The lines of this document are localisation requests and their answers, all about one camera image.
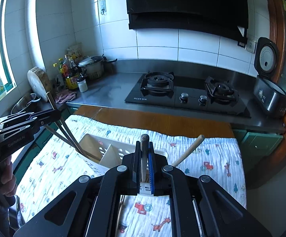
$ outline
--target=white jar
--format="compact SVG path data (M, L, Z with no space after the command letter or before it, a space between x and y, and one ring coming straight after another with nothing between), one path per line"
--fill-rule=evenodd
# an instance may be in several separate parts
M88 86L87 86L85 77L81 76L81 77L77 78L77 84L78 84L80 92L85 92L88 90Z

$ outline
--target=cabinet handle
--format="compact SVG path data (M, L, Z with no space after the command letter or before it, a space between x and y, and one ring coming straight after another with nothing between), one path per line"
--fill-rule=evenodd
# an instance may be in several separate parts
M47 138L46 141L43 142L42 144L43 144L43 145L46 144L46 143L52 138L52 136L53 136L53 135L51 135L49 138Z
M259 149L256 145L255 145L255 148L256 148L256 149ZM268 146L266 146L266 148L265 148L265 149L268 149Z

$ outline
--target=rice cooker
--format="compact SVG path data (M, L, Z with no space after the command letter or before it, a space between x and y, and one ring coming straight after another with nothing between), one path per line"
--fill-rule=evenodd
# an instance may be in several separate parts
M258 72L254 98L264 113L272 118L282 118L286 113L286 92L271 81L278 61L278 48L268 38L258 39L254 67Z
M83 75L89 77L90 80L101 77L104 73L104 63L115 62L115 60L107 61L105 56L86 57L78 63L78 67L82 69Z

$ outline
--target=gas stove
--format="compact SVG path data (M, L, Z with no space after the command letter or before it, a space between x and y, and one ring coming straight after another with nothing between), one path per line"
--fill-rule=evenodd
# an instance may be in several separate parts
M125 102L250 118L238 91L229 82L174 76L173 72L143 74Z

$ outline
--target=pink cloth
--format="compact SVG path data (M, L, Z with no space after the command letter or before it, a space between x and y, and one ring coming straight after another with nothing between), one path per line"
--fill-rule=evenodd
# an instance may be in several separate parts
M77 97L77 92L72 92L68 89L58 93L55 97L56 103L65 103L67 101L75 100Z

